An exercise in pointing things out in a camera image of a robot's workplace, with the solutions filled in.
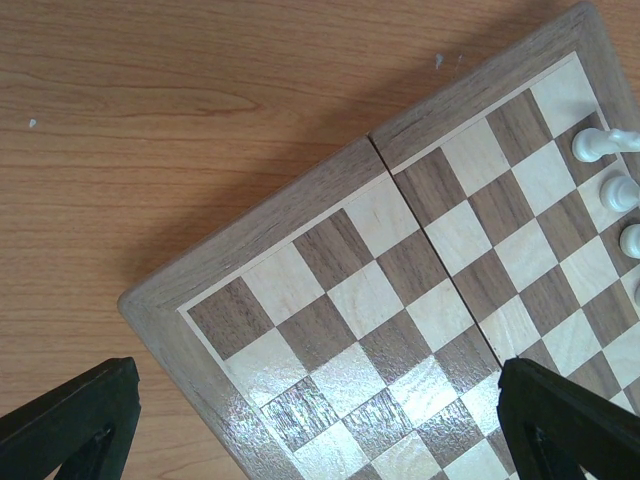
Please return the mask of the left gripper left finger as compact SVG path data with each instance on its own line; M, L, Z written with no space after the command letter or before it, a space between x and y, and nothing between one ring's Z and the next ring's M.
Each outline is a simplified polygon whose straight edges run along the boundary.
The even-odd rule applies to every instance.
M133 358L111 358L1 417L3 479L119 479L141 406Z

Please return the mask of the white queen chess piece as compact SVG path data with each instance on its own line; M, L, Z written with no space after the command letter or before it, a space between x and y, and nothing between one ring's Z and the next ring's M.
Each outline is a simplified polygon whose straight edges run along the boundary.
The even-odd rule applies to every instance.
M634 305L639 309L640 308L640 282L637 282L633 293L633 302Z

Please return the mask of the white tall chess piece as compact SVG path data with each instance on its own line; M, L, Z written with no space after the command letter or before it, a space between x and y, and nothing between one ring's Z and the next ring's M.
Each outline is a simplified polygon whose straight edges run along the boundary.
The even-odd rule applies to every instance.
M640 259L640 225L631 224L624 228L619 237L621 251L629 258Z

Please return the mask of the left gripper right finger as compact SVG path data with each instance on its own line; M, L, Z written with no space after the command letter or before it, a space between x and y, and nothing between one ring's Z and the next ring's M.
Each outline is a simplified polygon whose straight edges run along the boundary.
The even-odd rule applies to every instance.
M530 359L504 363L498 418L521 479L639 477L639 417Z

